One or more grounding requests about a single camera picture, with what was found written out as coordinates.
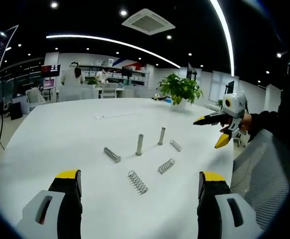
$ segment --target metal cylinder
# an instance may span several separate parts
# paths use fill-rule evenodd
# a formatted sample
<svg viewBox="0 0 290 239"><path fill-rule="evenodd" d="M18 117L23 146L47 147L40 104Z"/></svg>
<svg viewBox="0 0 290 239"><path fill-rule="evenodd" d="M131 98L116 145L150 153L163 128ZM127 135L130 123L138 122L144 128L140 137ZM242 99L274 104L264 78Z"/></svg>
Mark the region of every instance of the metal cylinder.
<svg viewBox="0 0 290 239"><path fill-rule="evenodd" d="M137 151L136 151L137 156L141 155L141 147L143 146L143 138L144 138L143 134L140 134L138 136L138 144L137 144Z"/></svg>
<svg viewBox="0 0 290 239"><path fill-rule="evenodd" d="M104 152L109 156L111 157L115 163L119 163L120 162L120 159L121 157L120 156L117 156L113 151L111 151L109 148L105 147L104 148Z"/></svg>
<svg viewBox="0 0 290 239"><path fill-rule="evenodd" d="M161 128L161 133L160 133L160 138L159 138L159 142L158 145L163 145L163 140L164 140L164 136L165 136L165 131L166 128Z"/></svg>

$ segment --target spring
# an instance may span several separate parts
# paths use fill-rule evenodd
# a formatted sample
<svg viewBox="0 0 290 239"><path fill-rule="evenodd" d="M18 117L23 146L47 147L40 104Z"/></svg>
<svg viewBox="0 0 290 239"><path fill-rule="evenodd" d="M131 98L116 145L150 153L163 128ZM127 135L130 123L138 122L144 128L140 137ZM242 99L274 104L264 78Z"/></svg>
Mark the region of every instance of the spring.
<svg viewBox="0 0 290 239"><path fill-rule="evenodd" d="M160 172L161 174L163 174L164 172L166 172L169 168L171 168L174 164L175 164L175 160L173 158L171 158L170 160L168 160L166 163L164 163L163 165L161 165L158 168L158 172Z"/></svg>
<svg viewBox="0 0 290 239"><path fill-rule="evenodd" d="M128 173L128 178L133 183L133 185L136 187L136 189L140 192L140 194L143 194L148 191L148 188L146 185L141 181L141 179L137 176L135 171L130 171Z"/></svg>
<svg viewBox="0 0 290 239"><path fill-rule="evenodd" d="M170 144L178 151L180 152L182 150L181 146L177 144L173 139L170 140Z"/></svg>

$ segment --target computer monitor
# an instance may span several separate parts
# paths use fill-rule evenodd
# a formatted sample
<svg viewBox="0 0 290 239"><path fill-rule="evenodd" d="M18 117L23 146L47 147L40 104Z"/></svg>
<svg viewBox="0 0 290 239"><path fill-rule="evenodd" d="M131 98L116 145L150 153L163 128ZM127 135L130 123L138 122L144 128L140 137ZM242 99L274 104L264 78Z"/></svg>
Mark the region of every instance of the computer monitor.
<svg viewBox="0 0 290 239"><path fill-rule="evenodd" d="M121 75L122 76L128 76L128 77L131 77L133 74L133 71L131 69L128 69L127 67L123 67L121 69Z"/></svg>
<svg viewBox="0 0 290 239"><path fill-rule="evenodd" d="M229 82L227 94L232 94L234 89L234 81Z"/></svg>
<svg viewBox="0 0 290 239"><path fill-rule="evenodd" d="M41 66L41 77L57 77L60 75L60 64L43 65Z"/></svg>

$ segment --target black ceiling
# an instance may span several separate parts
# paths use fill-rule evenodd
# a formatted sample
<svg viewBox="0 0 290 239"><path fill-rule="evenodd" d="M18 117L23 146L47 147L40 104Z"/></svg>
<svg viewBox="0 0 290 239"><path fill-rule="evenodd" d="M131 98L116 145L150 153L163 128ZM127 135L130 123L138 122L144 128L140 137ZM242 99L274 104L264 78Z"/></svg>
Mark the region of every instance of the black ceiling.
<svg viewBox="0 0 290 239"><path fill-rule="evenodd" d="M241 80L266 86L283 87L290 53L282 59L277 52L290 52L290 1L218 0L226 17L233 43L235 75ZM204 65L205 71L230 73L229 54L220 21L210 0L56 0L57 9L49 0L18 0L0 3L0 30L19 24L12 49L6 52L4 66L46 52L89 52L115 56L161 68L173 68L149 54L126 46L90 39L46 39L49 34L82 34L130 43L161 55L180 66ZM247 4L257 3L257 8ZM132 15L143 8L171 22L175 29L152 36L122 26L121 9Z"/></svg>

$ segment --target white wall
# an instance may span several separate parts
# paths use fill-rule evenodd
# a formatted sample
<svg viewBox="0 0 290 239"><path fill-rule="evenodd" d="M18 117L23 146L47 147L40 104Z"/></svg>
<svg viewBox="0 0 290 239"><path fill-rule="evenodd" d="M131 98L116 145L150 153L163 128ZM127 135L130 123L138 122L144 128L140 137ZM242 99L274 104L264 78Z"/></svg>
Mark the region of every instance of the white wall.
<svg viewBox="0 0 290 239"><path fill-rule="evenodd" d="M278 111L281 104L281 90L271 84L266 87L265 111Z"/></svg>
<svg viewBox="0 0 290 239"><path fill-rule="evenodd" d="M240 80L239 90L243 90L246 95L249 113L259 114L263 111L266 94L264 89Z"/></svg>

